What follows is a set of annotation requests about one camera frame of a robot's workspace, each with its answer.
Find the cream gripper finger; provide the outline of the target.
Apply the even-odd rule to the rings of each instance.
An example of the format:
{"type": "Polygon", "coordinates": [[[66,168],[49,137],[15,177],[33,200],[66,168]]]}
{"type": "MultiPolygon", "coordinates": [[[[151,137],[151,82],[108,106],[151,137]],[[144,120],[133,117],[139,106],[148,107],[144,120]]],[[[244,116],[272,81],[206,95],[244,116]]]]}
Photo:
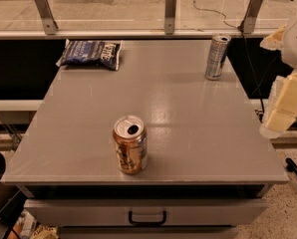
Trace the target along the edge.
{"type": "Polygon", "coordinates": [[[260,47],[270,51],[281,50],[283,47],[283,34],[286,24],[279,27],[274,33],[268,35],[260,42],[260,47]]]}
{"type": "Polygon", "coordinates": [[[260,126],[260,134],[266,138],[277,138],[285,133],[296,119],[297,70],[294,70],[287,77],[276,77],[260,126]]]}

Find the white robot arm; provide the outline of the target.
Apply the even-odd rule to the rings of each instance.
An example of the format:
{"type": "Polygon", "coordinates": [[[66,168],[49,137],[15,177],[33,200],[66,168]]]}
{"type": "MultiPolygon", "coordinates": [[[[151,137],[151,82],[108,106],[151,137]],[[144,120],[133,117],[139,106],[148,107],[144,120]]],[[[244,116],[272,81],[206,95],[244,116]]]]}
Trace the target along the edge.
{"type": "Polygon", "coordinates": [[[297,13],[286,25],[267,36],[260,47],[280,50],[284,64],[293,68],[287,77],[277,76],[260,126],[266,138],[277,138],[297,120],[297,13]]]}

